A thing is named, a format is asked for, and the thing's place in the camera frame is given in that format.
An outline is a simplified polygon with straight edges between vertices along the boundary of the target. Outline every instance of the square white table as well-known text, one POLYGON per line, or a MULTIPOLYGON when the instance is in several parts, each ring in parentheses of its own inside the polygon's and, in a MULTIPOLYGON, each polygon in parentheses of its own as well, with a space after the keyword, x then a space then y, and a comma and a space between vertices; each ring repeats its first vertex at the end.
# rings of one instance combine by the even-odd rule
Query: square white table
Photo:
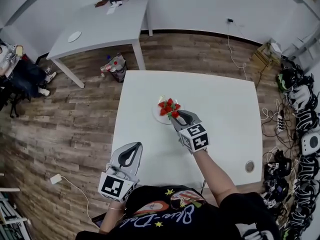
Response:
POLYGON ((160 96, 177 99, 196 113, 210 138, 209 155, 236 185, 262 176, 262 131, 258 98, 251 81, 171 71, 129 70, 116 116, 112 152, 141 142, 140 184, 200 188, 203 176, 193 156, 178 142, 174 127, 155 120, 152 106, 160 96), (254 170, 247 172, 246 163, 254 170))
POLYGON ((153 35, 148 2, 149 0, 124 1, 114 13, 108 15, 110 2, 97 8, 94 4, 81 8, 60 34, 46 59, 52 60, 81 88, 84 88, 85 84, 59 58, 98 48, 132 45, 139 69, 145 70, 139 36, 144 17, 149 36, 153 35), (68 42, 69 36, 77 31, 81 32, 80 37, 68 42))

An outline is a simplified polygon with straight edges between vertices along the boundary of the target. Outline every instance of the star print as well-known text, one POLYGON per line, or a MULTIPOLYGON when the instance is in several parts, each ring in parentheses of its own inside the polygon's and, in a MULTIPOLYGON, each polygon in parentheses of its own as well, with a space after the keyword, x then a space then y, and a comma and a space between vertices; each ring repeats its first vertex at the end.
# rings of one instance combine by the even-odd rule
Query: star print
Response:
POLYGON ((171 190, 167 189, 167 192, 165 194, 168 196, 168 195, 171 195, 173 193, 174 193, 174 189, 171 189, 171 190))
POLYGON ((163 225, 162 225, 162 222, 159 222, 159 221, 158 221, 157 223, 154 223, 154 224, 155 224, 156 227, 161 227, 161 226, 163 226, 163 225))

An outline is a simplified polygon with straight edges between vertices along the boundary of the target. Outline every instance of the red strawberry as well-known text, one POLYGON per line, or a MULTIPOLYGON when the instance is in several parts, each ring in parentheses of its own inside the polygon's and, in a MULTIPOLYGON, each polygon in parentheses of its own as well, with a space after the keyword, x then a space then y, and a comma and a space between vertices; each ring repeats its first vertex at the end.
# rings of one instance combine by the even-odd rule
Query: red strawberry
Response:
POLYGON ((158 104, 158 106, 161 107, 161 108, 164 108, 164 107, 165 107, 165 102, 164 102, 164 101, 160 102, 160 103, 158 104))
POLYGON ((174 105, 175 105, 175 109, 174 110, 178 110, 178 109, 181 108, 181 105, 179 105, 179 104, 174 104, 174 105))
POLYGON ((171 106, 171 105, 174 103, 174 101, 172 100, 172 98, 170 98, 170 99, 168 99, 168 100, 166 101, 166 103, 167 103, 169 106, 171 106))
POLYGON ((173 111, 173 112, 171 113, 171 116, 173 116, 174 118, 177 118, 177 117, 179 116, 178 111, 173 111))
POLYGON ((164 108, 161 108, 160 110, 160 116, 164 116, 167 114, 167 111, 164 108))
POLYGON ((167 106, 164 108, 166 110, 167 113, 171 112, 173 109, 170 106, 167 106))

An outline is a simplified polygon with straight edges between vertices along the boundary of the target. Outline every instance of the white plate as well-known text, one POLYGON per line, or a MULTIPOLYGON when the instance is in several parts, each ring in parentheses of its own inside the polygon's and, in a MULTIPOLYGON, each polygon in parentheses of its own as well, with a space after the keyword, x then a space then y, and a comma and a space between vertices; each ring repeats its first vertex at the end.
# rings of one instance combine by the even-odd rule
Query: white plate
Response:
POLYGON ((74 32, 72 35, 69 36, 68 42, 71 43, 71 42, 77 40, 80 36, 81 36, 80 31, 74 32))
MULTIPOLYGON (((171 125, 171 121, 169 119, 169 117, 167 115, 160 115, 160 110, 161 110, 161 107, 158 106, 158 104, 160 102, 164 102, 165 100, 168 100, 170 97, 167 96, 168 98, 166 98, 166 96, 161 96, 158 101, 152 105, 152 114, 153 114, 153 117, 155 120, 157 120, 158 122, 162 123, 162 124, 165 124, 165 125, 171 125)), ((177 99, 173 99, 173 102, 175 104, 179 104, 181 107, 179 108, 179 110, 183 110, 184 109, 184 106, 177 100, 177 99)))

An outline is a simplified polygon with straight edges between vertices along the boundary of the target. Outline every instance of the table leg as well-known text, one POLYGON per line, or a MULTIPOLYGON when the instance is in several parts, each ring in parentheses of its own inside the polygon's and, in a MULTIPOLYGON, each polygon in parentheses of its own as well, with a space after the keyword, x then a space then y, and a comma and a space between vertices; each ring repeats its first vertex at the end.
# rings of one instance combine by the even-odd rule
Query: table leg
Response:
POLYGON ((139 70, 146 70, 144 56, 143 56, 142 51, 141 51, 141 46, 140 46, 139 39, 132 43, 132 47, 133 47, 135 59, 136 59, 136 62, 138 64, 139 70))
POLYGON ((52 59, 53 63, 57 65, 59 69, 61 69, 69 78, 71 78, 72 81, 74 81, 80 88, 84 88, 85 84, 80 81, 78 77, 74 73, 70 71, 69 68, 66 67, 65 64, 62 63, 62 61, 58 58, 52 59))
POLYGON ((146 17, 146 23, 148 25, 149 37, 152 37, 154 35, 154 33, 152 31, 151 12, 150 12, 150 8, 149 8, 150 7, 149 3, 147 5, 147 7, 146 7, 145 17, 146 17))

